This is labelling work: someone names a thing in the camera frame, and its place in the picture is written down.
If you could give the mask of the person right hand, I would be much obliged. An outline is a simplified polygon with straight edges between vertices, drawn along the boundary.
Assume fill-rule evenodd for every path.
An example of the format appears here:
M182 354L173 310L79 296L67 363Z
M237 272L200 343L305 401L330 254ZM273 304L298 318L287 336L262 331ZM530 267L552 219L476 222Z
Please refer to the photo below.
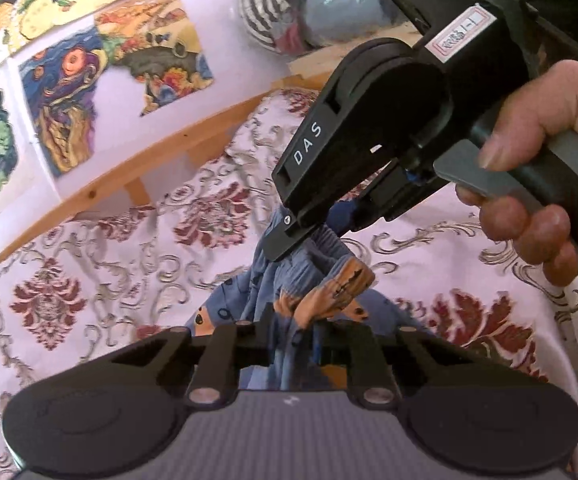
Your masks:
M539 153L548 136L578 133L578 62L562 60L509 96L479 154L485 170L510 171ZM548 205L533 214L512 196L485 198L458 185L457 197L480 208L482 231L490 240L510 240L518 256L556 287L578 275L578 254L570 240L565 209Z

